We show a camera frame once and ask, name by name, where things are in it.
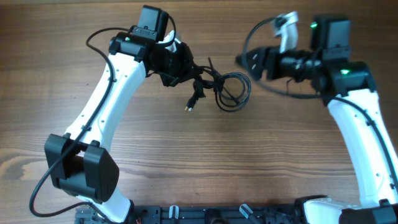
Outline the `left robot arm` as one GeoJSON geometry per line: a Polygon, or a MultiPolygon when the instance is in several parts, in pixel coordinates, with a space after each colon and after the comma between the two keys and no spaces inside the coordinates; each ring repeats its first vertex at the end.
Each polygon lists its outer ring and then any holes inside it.
{"type": "Polygon", "coordinates": [[[179,41],[167,12],[144,6],[139,22],[118,29],[104,55],[106,66],[77,119],[61,136],[50,135],[44,146],[55,188],[89,205],[106,223],[132,223],[134,203],[118,189],[119,167],[110,156],[114,132],[134,92],[149,72],[165,86],[198,75],[188,46],[179,41]]]}

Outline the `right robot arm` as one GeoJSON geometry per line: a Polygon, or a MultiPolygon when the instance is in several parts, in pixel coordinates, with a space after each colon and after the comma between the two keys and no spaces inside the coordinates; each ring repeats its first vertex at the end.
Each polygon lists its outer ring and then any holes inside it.
{"type": "Polygon", "coordinates": [[[256,81],[310,80],[313,93],[296,99],[320,99],[338,125],[359,188],[359,204],[325,195],[298,198],[294,223],[396,223],[397,154],[384,125],[376,83],[364,62],[349,57],[351,22],[342,14],[319,14],[311,23],[309,50],[297,50],[296,12],[265,20],[280,37],[277,47],[243,48],[236,62],[256,81]]]}

